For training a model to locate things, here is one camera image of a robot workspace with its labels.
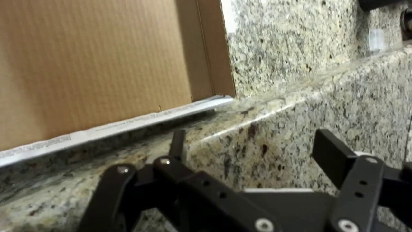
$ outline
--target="bolt hole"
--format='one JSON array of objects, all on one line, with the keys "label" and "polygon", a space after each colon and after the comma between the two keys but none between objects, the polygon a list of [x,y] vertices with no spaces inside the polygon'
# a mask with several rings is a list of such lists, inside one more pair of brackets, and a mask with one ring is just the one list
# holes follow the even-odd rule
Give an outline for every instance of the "bolt hole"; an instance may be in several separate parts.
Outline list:
[{"label": "bolt hole", "polygon": [[361,192],[355,192],[355,195],[361,198],[363,197],[363,193]]},{"label": "bolt hole", "polygon": [[261,223],[261,229],[267,229],[269,228],[269,224],[267,223]]},{"label": "bolt hole", "polygon": [[225,198],[225,197],[226,197],[226,193],[225,193],[225,192],[220,192],[220,193],[218,193],[218,197],[220,197],[220,198]]}]

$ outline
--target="screw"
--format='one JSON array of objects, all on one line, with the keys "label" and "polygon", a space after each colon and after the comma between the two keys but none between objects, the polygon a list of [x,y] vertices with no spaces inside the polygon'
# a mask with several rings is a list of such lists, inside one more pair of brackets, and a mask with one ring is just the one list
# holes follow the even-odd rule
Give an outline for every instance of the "screw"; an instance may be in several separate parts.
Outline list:
[{"label": "screw", "polygon": [[128,167],[127,166],[117,166],[117,171],[121,174],[128,172]]},{"label": "screw", "polygon": [[342,232],[359,232],[358,225],[351,220],[341,219],[337,224]]},{"label": "screw", "polygon": [[372,162],[372,163],[377,163],[377,159],[373,157],[367,157],[365,161]]},{"label": "screw", "polygon": [[170,165],[170,159],[168,159],[168,158],[161,158],[161,159],[159,159],[159,163],[162,163],[162,165]]},{"label": "screw", "polygon": [[273,223],[265,217],[257,219],[255,226],[258,232],[273,232]]}]

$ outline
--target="granite backsplash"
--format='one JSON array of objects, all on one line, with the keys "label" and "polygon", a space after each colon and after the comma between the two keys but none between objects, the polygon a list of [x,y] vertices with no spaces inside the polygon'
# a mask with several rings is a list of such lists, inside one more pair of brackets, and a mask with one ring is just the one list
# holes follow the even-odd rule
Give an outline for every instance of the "granite backsplash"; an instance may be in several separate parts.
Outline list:
[{"label": "granite backsplash", "polygon": [[[275,91],[369,55],[377,47],[399,47],[399,18],[406,7],[396,3],[363,11],[358,0],[221,2],[239,98]],[[369,36],[383,46],[374,47]]]}]

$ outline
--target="speckled granite surface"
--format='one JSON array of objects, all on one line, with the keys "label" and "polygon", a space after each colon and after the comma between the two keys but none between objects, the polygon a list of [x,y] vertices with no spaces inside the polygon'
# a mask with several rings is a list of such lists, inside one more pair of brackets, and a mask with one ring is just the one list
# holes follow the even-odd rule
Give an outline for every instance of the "speckled granite surface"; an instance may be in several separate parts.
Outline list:
[{"label": "speckled granite surface", "polygon": [[[118,162],[139,167],[164,154],[175,127],[188,128],[188,163],[235,189],[333,192],[309,157],[315,128],[330,128],[354,149],[399,166],[410,113],[410,68],[412,47],[392,50],[177,126],[128,132],[2,168],[0,229],[74,230],[101,171]],[[161,219],[144,220],[140,228],[163,230]]]},{"label": "speckled granite surface", "polygon": [[405,3],[364,12],[358,0],[222,0],[233,76],[239,96],[300,81],[365,56],[368,36],[381,30],[388,47],[401,43]]}]

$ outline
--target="cardboard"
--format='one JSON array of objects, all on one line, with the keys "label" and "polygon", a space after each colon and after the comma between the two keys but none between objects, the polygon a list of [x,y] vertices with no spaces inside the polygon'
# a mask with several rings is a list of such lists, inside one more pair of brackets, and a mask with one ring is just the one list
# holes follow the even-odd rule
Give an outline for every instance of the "cardboard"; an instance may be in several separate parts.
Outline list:
[{"label": "cardboard", "polygon": [[217,0],[0,1],[0,150],[234,94]]}]

